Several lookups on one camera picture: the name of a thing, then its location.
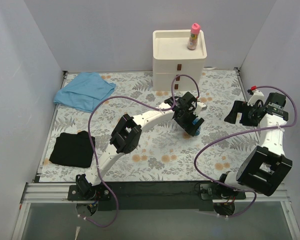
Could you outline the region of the pink-capped clear tube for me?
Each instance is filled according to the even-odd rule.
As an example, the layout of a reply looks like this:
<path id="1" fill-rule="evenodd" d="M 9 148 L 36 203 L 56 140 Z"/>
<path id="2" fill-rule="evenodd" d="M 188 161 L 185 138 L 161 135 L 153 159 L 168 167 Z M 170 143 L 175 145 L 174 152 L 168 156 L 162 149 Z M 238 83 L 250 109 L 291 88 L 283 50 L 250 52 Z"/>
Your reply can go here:
<path id="1" fill-rule="evenodd" d="M 190 36 L 187 43 L 189 50 L 195 50 L 198 45 L 198 36 L 200 34 L 201 26 L 198 23 L 193 23 L 190 30 Z"/>

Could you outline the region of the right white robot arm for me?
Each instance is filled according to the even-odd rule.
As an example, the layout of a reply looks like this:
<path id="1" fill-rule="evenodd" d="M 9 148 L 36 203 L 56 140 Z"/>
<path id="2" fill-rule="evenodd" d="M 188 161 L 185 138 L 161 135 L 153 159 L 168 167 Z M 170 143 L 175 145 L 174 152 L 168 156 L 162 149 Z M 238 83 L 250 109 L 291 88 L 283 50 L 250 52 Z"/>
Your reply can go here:
<path id="1" fill-rule="evenodd" d="M 260 127 L 259 144 L 242 163 L 237 172 L 229 171 L 219 178 L 217 195 L 227 199 L 238 190 L 254 190 L 271 196 L 292 168 L 292 161 L 285 156 L 283 149 L 283 126 L 289 114 L 284 110 L 286 96 L 271 92 L 268 97 L 259 90 L 249 90 L 249 101 L 236 100 L 225 122 L 236 123 L 241 114 L 240 124 Z"/>

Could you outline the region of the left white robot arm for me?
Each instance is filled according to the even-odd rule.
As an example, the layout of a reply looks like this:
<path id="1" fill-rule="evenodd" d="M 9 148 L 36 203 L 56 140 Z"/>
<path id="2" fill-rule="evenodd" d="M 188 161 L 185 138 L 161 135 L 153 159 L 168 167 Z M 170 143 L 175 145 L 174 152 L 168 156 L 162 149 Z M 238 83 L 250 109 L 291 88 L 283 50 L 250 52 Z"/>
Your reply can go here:
<path id="1" fill-rule="evenodd" d="M 165 121 L 174 120 L 188 135 L 194 137 L 204 122 L 199 115 L 207 105 L 190 92 L 183 96 L 170 97 L 157 107 L 148 106 L 149 111 L 130 116 L 124 114 L 110 135 L 104 153 L 96 159 L 96 167 L 76 176 L 77 191 L 85 200 L 96 196 L 96 187 L 115 162 L 133 152 L 139 145 L 142 133 Z"/>

